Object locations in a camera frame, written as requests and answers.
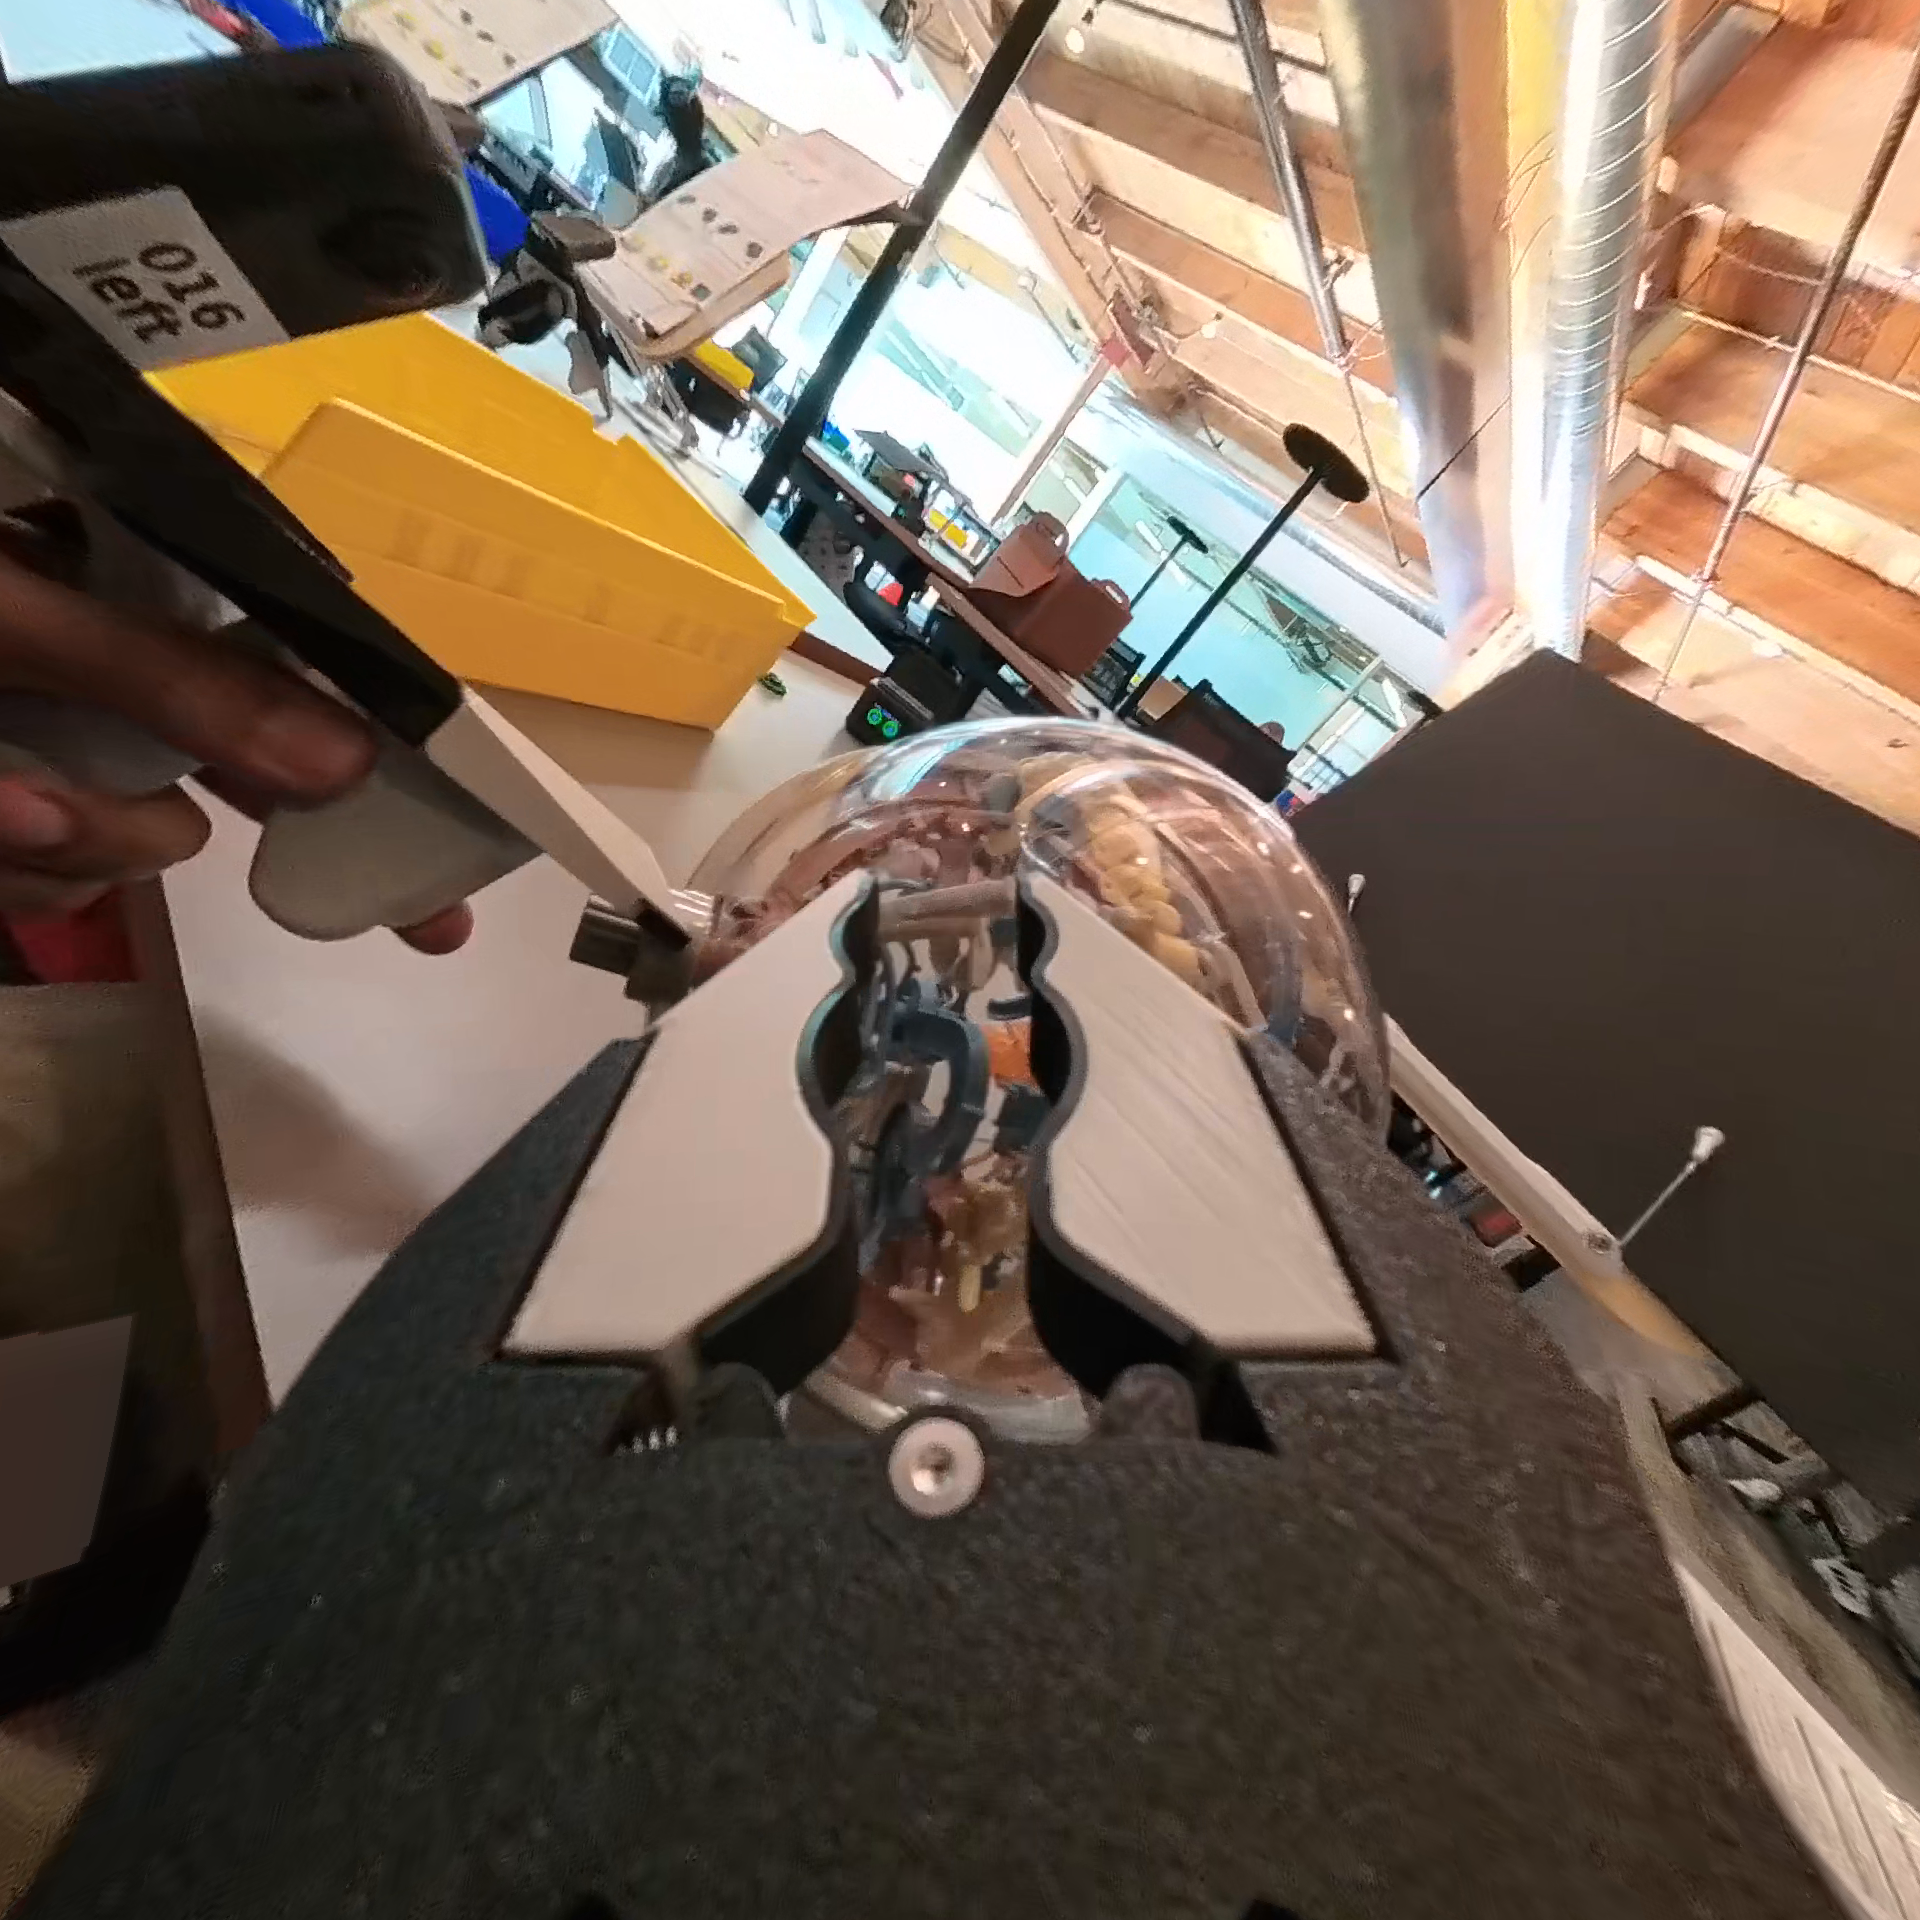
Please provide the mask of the printed paper sheet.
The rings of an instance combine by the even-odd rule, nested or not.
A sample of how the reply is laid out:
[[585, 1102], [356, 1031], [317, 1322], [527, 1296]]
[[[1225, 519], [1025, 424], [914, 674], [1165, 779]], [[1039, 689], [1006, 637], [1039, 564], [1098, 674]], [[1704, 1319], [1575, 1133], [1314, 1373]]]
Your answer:
[[1920, 1914], [1920, 1815], [1875, 1761], [1793, 1684], [1716, 1577], [1672, 1568], [1716, 1686], [1749, 1740], [1749, 1766], [1850, 1920]]

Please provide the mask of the cardboard sign board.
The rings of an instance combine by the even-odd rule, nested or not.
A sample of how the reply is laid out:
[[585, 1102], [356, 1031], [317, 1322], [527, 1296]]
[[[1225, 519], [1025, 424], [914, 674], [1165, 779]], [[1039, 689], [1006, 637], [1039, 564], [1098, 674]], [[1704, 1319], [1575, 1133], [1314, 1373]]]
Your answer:
[[614, 23], [607, 0], [348, 0], [341, 40], [395, 57], [432, 103], [475, 106]]
[[631, 215], [581, 283], [639, 361], [670, 361], [771, 298], [800, 242], [904, 221], [904, 207], [914, 188], [848, 139], [779, 130]]

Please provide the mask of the clear plastic maze ball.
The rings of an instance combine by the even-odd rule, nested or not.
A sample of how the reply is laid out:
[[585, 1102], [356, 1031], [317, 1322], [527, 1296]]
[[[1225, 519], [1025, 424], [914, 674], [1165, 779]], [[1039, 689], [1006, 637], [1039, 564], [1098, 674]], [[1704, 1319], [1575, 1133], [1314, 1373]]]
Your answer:
[[866, 1216], [848, 1340], [800, 1376], [816, 1415], [963, 1406], [1073, 1441], [1088, 1393], [1025, 1314], [1025, 1165], [1047, 1117], [1019, 882], [1081, 893], [1225, 1027], [1281, 1043], [1385, 1137], [1385, 1031], [1351, 906], [1243, 779], [1115, 723], [997, 717], [832, 755], [771, 785], [685, 882], [698, 979], [844, 882], [876, 890], [876, 983], [844, 1137]]

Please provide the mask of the brown cardboard box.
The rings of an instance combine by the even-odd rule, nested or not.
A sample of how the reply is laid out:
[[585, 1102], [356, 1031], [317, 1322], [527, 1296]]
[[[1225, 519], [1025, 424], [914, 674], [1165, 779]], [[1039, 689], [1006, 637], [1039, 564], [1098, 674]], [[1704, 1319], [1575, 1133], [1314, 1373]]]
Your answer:
[[1131, 622], [1124, 587], [1088, 579], [1073, 564], [1066, 519], [1047, 506], [1006, 532], [963, 593], [986, 610], [997, 633], [1007, 633], [1059, 674], [1088, 674]]

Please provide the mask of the black sprinkler pipe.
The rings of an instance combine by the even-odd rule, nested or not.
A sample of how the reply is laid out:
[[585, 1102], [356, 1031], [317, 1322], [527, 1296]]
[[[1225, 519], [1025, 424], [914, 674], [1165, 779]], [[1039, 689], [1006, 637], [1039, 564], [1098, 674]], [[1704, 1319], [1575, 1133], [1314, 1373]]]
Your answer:
[[1243, 49], [1243, 68], [1252, 68], [1267, 171], [1270, 171], [1281, 215], [1296, 228], [1296, 255], [1307, 255], [1307, 289], [1314, 289], [1321, 350], [1328, 350], [1334, 370], [1351, 370], [1351, 330], [1342, 330], [1334, 279], [1328, 279], [1328, 228], [1321, 228], [1321, 207], [1314, 207], [1296, 113], [1288, 113], [1288, 95], [1281, 95], [1281, 57], [1270, 57], [1270, 28], [1267, 28], [1260, 0], [1236, 0], [1236, 49]]

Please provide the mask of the person's left hand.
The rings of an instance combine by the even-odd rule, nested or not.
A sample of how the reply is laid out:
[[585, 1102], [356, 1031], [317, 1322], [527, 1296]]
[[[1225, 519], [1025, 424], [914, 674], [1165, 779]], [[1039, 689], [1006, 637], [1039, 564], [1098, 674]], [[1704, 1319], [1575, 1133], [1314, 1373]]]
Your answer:
[[[243, 658], [173, 615], [105, 610], [75, 587], [75, 506], [5, 519], [0, 557], [0, 689], [105, 710], [188, 772], [265, 816], [275, 803], [341, 803], [373, 779], [382, 740], [356, 710], [305, 689], [287, 664]], [[90, 795], [48, 772], [0, 779], [0, 906], [63, 919], [105, 890], [166, 882], [211, 846], [211, 808], [188, 785]]]

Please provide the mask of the white folding stand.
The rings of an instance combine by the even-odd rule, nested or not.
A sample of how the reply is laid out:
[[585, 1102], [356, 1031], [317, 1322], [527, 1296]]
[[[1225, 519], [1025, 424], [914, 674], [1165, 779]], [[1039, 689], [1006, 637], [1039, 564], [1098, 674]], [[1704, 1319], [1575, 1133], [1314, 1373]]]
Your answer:
[[1451, 1156], [1518, 1216], [1518, 1233], [1636, 1340], [1704, 1368], [1716, 1347], [1636, 1283], [1636, 1233], [1731, 1146], [1696, 1128], [1684, 1168], [1615, 1233], [1554, 1165], [1535, 1165], [1426, 1052], [1385, 1021], [1385, 1083], [1451, 1137]]

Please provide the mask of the black backdrop board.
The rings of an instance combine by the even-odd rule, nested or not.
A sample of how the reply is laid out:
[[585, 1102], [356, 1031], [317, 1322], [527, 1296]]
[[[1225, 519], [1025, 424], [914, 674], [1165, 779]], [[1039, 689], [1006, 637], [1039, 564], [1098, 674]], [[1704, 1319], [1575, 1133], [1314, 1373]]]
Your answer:
[[1920, 846], [1615, 675], [1535, 658], [1296, 839], [1407, 1043], [1859, 1492], [1920, 1492]]

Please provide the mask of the large yellow plastic bin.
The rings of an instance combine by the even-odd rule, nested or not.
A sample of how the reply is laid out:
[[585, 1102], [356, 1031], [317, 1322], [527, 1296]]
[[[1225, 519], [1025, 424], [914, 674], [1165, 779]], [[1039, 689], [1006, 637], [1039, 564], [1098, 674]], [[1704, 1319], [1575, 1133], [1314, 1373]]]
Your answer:
[[395, 315], [158, 370], [468, 689], [721, 732], [807, 610], [639, 436]]

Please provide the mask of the flat grey metal duct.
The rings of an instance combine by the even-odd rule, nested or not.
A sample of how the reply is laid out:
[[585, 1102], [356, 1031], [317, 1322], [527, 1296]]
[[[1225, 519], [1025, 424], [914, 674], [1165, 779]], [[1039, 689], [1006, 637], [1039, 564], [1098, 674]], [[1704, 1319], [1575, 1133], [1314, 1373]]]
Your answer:
[[1559, 0], [1321, 9], [1407, 480], [1426, 532], [1442, 664], [1528, 615], [1540, 473], [1540, 262], [1559, 215]]

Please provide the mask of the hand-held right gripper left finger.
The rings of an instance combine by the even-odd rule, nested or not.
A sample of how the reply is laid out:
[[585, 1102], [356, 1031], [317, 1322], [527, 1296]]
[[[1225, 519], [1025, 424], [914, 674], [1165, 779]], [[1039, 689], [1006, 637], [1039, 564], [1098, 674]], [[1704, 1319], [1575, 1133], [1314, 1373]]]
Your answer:
[[639, 1368], [670, 1414], [708, 1373], [827, 1373], [866, 1283], [832, 1102], [871, 979], [876, 882], [848, 874], [654, 1021], [501, 1356]]

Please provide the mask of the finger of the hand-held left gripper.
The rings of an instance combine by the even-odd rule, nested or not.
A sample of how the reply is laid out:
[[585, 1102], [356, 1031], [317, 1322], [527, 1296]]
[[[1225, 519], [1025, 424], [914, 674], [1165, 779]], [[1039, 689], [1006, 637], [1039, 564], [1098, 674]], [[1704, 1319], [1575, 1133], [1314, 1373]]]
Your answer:
[[422, 740], [422, 763], [553, 854], [591, 898], [631, 919], [645, 949], [685, 949], [665, 854], [486, 695], [458, 698], [458, 717]]

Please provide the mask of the spiral metal duct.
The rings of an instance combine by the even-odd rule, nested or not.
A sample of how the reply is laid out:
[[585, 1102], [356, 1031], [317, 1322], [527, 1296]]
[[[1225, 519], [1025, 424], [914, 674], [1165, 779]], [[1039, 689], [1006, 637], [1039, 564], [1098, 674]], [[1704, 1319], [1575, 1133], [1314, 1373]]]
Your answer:
[[1510, 74], [1540, 149], [1518, 164], [1510, 255], [1510, 564], [1540, 658], [1582, 658], [1593, 506], [1672, 106], [1672, 0], [1510, 9]]

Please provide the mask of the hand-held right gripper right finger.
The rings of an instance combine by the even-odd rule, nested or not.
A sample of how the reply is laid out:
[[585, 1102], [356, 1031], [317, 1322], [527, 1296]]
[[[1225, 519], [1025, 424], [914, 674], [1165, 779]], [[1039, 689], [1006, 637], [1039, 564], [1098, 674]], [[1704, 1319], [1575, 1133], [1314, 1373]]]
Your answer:
[[1252, 1031], [1066, 882], [1019, 882], [1035, 1076], [1025, 1314], [1110, 1393], [1131, 1368], [1375, 1368], [1383, 1322], [1260, 1076]]

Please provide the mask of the blue plastic bin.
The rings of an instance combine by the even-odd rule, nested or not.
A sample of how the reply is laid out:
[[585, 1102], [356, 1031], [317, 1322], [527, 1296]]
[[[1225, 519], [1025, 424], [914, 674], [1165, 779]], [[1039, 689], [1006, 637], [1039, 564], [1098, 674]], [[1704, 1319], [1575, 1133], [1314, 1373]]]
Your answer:
[[491, 283], [527, 255], [535, 215], [486, 164], [466, 164], [466, 188], [468, 188], [468, 215], [486, 242], [486, 283]]

